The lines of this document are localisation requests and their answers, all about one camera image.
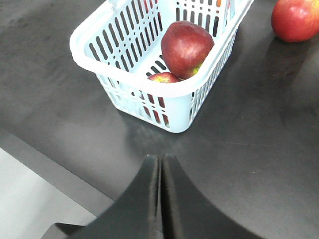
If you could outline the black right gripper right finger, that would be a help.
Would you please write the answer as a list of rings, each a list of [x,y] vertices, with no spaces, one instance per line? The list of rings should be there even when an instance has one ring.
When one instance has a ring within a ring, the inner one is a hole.
[[[196,188],[174,155],[161,160],[161,215],[166,239],[257,239]]]

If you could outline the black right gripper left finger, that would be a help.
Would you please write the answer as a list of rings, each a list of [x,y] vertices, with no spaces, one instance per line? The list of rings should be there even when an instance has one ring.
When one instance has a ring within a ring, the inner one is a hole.
[[[86,226],[54,223],[44,239],[155,239],[159,159],[147,155],[130,185],[104,213]]]

